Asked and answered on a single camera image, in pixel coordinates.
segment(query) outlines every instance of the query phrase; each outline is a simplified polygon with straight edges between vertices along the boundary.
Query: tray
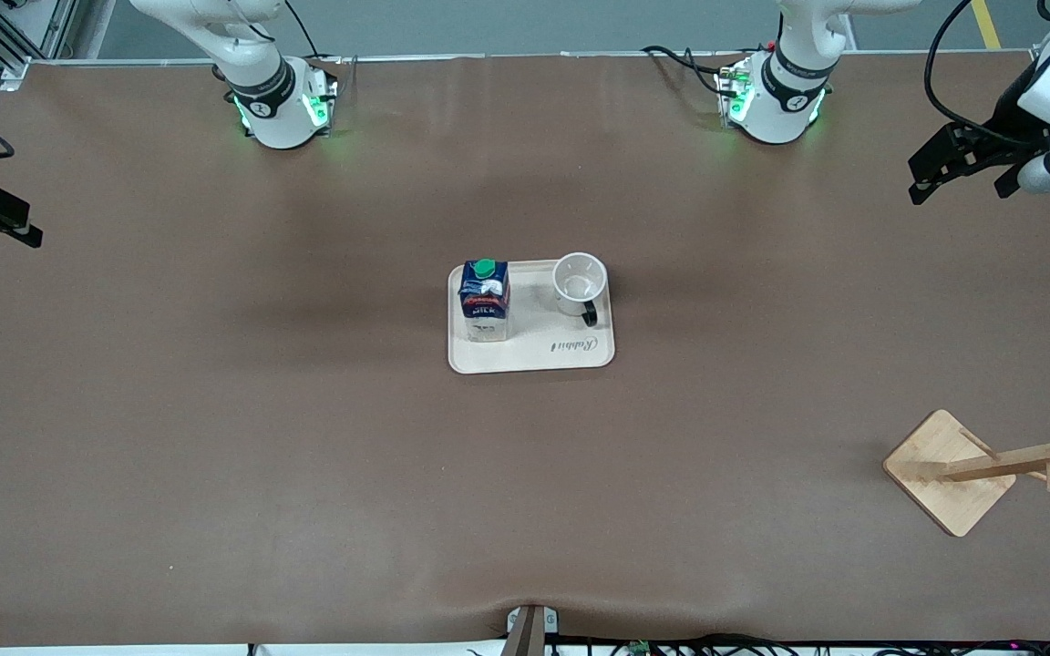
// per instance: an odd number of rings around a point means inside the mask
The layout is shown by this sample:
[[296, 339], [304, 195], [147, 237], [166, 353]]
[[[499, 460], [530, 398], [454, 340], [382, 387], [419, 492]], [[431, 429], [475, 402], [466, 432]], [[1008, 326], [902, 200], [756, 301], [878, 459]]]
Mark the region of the tray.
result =
[[508, 262], [508, 339], [467, 340], [460, 308], [463, 266], [448, 275], [448, 364], [458, 374], [505, 371], [592, 369], [613, 360], [610, 282], [597, 304], [598, 322], [587, 327], [578, 316], [558, 311], [553, 291], [555, 259]]

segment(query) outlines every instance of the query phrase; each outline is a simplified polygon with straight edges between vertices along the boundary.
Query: black mug handle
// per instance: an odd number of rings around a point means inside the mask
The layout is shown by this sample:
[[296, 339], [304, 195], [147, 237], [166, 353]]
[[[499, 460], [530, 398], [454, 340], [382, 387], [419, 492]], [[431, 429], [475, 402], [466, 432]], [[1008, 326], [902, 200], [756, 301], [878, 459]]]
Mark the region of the black mug handle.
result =
[[594, 301], [586, 301], [586, 312], [583, 312], [583, 321], [586, 322], [588, 329], [597, 325], [597, 309], [594, 308]]

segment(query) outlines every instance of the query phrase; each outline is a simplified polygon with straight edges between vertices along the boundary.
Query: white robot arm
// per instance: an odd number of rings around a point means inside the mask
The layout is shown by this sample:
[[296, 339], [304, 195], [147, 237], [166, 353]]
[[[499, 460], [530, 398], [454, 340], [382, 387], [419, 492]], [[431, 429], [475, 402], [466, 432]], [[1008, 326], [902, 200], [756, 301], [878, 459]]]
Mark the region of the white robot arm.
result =
[[951, 179], [992, 166], [1010, 166], [995, 182], [1001, 198], [1016, 190], [1050, 191], [1050, 34], [1036, 61], [1004, 91], [986, 123], [966, 120], [941, 103], [936, 106], [953, 121], [909, 157], [914, 204], [924, 204]]
[[295, 148], [326, 133], [337, 82], [303, 59], [284, 58], [259, 22], [282, 0], [130, 0], [196, 43], [233, 91], [247, 132], [271, 148]]
[[761, 50], [716, 76], [724, 123], [766, 144], [795, 141], [817, 120], [825, 83], [846, 35], [842, 14], [894, 14], [922, 0], [777, 0], [776, 48]]

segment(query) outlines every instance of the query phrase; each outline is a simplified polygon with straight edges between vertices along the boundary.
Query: white mug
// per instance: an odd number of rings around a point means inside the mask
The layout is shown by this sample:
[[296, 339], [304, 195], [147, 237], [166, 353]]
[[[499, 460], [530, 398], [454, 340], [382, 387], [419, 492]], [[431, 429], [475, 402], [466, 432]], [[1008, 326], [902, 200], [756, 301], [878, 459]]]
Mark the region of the white mug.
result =
[[597, 324], [594, 299], [605, 291], [605, 264], [589, 253], [570, 253], [553, 267], [553, 290], [558, 310], [583, 317], [592, 329]]

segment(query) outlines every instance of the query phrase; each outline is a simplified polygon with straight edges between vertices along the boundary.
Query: table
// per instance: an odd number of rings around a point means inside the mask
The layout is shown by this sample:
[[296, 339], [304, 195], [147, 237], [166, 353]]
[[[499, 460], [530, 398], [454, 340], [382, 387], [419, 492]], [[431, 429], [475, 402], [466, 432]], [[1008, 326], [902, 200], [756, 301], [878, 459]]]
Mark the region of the table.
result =
[[[988, 111], [1026, 55], [944, 56]], [[1050, 436], [1050, 197], [909, 205], [916, 56], [798, 144], [649, 59], [361, 64], [338, 130], [243, 139], [198, 69], [0, 100], [0, 646], [566, 634], [1050, 639], [1050, 494], [950, 538], [881, 461], [939, 407]], [[610, 268], [605, 369], [458, 377], [445, 279]]]

